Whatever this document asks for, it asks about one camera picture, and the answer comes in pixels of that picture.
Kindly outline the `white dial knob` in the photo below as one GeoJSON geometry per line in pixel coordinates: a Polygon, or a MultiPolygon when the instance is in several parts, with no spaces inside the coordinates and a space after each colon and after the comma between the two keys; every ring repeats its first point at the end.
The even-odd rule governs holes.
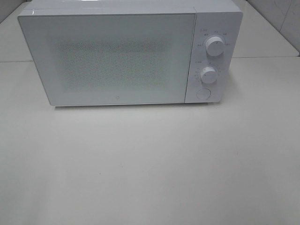
{"type": "Polygon", "coordinates": [[[212,84],[218,78],[218,73],[214,67],[205,67],[200,71],[200,79],[204,84],[212,84]]]}
{"type": "Polygon", "coordinates": [[[225,41],[220,35],[212,35],[205,40],[204,45],[209,56],[217,57],[224,52],[225,41]]]}

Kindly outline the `round door release button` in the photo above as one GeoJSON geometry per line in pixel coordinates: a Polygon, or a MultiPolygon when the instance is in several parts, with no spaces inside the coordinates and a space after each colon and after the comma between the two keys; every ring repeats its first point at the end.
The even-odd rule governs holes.
{"type": "Polygon", "coordinates": [[[200,101],[207,101],[211,96],[211,91],[209,89],[201,89],[197,91],[196,96],[200,101]]]}

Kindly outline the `white microwave oven body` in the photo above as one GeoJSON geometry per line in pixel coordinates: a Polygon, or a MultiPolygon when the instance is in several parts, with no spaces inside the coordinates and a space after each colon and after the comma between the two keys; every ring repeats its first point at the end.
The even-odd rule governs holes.
{"type": "Polygon", "coordinates": [[[216,103],[224,94],[229,67],[239,34],[243,13],[231,0],[33,0],[20,16],[60,15],[159,15],[195,14],[185,100],[182,104],[216,103]],[[212,57],[206,53],[205,40],[220,35],[224,52],[212,57]],[[212,84],[204,84],[200,71],[214,67],[218,73],[212,84]],[[211,96],[200,101],[196,93],[209,89],[211,96]]]}

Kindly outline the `white microwave door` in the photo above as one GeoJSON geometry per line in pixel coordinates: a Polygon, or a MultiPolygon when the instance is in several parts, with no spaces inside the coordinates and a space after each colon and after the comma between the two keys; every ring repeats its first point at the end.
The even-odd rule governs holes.
{"type": "Polygon", "coordinates": [[[195,14],[18,20],[53,106],[185,100],[195,14]]]}

